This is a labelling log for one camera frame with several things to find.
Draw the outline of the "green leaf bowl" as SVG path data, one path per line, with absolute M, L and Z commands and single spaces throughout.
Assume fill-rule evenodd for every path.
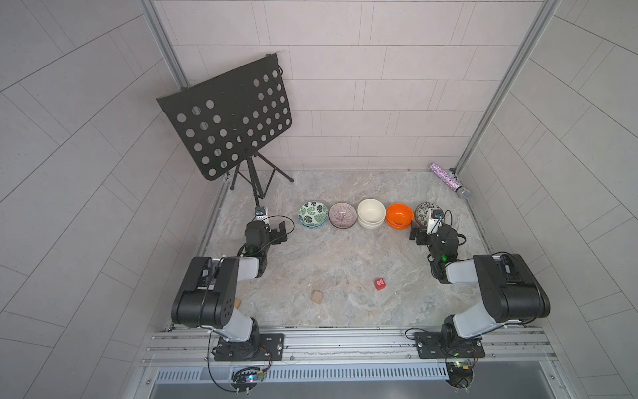
M 310 229 L 323 226 L 328 221 L 329 208 L 320 201 L 309 201 L 298 212 L 300 223 Z

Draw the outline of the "cream bowl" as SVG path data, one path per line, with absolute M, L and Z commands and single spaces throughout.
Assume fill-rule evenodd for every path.
M 377 199 L 364 199 L 357 206 L 357 223 L 364 229 L 378 229 L 386 218 L 386 208 Z

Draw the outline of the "black floral bowl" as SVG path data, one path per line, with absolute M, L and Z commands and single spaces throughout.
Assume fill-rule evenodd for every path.
M 432 209 L 440 209 L 440 207 L 431 202 L 419 204 L 414 211 L 415 221 L 419 225 L 427 228 L 428 218 Z

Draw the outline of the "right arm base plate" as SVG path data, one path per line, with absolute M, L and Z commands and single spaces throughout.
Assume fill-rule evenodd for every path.
M 415 344 L 420 359 L 482 359 L 485 357 L 480 338 L 463 339 L 442 332 L 416 332 Z

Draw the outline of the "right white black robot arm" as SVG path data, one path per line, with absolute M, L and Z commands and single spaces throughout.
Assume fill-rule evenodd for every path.
M 429 251 L 433 277 L 441 284 L 477 284 L 481 299 L 445 319 L 440 332 L 444 347 L 474 341 L 506 325 L 530 324 L 548 317 L 550 300 L 518 254 L 498 252 L 459 259 L 465 236 L 448 224 L 428 229 L 410 226 L 410 239 Z

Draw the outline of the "purple striped bowl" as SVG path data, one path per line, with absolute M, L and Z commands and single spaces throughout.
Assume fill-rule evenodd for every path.
M 350 204 L 337 203 L 329 209 L 328 218 L 335 228 L 350 229 L 357 222 L 357 211 Z

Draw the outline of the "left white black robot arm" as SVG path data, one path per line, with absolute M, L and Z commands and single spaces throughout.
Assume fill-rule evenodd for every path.
M 194 257 L 171 308 L 171 320 L 190 328 L 209 329 L 228 343 L 259 339 L 259 325 L 234 307 L 239 282 L 259 279 L 267 269 L 273 245 L 287 241 L 283 221 L 275 229 L 265 220 L 246 225 L 246 243 L 234 257 Z

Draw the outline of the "orange bowl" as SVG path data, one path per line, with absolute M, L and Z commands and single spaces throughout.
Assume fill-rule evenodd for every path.
M 414 219 L 414 211 L 406 204 L 392 204 L 386 209 L 385 221 L 393 229 L 408 229 Z

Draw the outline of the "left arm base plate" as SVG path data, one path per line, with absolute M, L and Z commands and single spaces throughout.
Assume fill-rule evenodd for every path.
M 281 361 L 284 334 L 260 334 L 247 342 L 227 342 L 220 338 L 212 349 L 215 362 Z

